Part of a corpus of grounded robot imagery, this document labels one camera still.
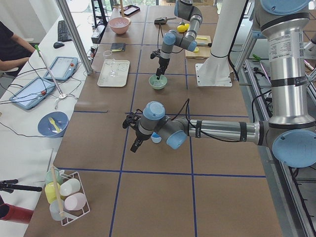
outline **wine glass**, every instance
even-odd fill
[[[117,76],[117,72],[113,70],[113,64],[115,63],[115,59],[113,58],[112,51],[106,50],[103,52],[103,58],[104,62],[111,67],[111,70],[109,72],[110,77]]]

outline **green bowl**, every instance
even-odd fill
[[[167,78],[164,75],[161,75],[159,79],[157,79],[156,75],[152,75],[149,78],[149,84],[155,90],[161,90],[167,85]]]

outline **pink bowl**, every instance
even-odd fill
[[[117,17],[109,21],[109,26],[112,31],[121,35],[124,34],[131,23],[131,20],[127,17]]]

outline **wooden board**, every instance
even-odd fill
[[[196,39],[197,43],[212,43],[211,36],[197,36],[197,38],[203,37],[207,38],[205,39]],[[190,51],[186,50],[186,58],[208,58],[210,53],[211,53],[211,48],[210,47],[202,47],[198,46],[199,52],[198,53],[193,53]]]

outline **blue plate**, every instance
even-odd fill
[[[53,118],[55,124],[60,128],[60,132],[57,132],[55,127],[49,122],[48,118]],[[45,137],[57,138],[62,137],[65,134],[66,128],[68,126],[68,117],[65,113],[60,111],[55,111],[45,115],[38,124],[38,131]]]

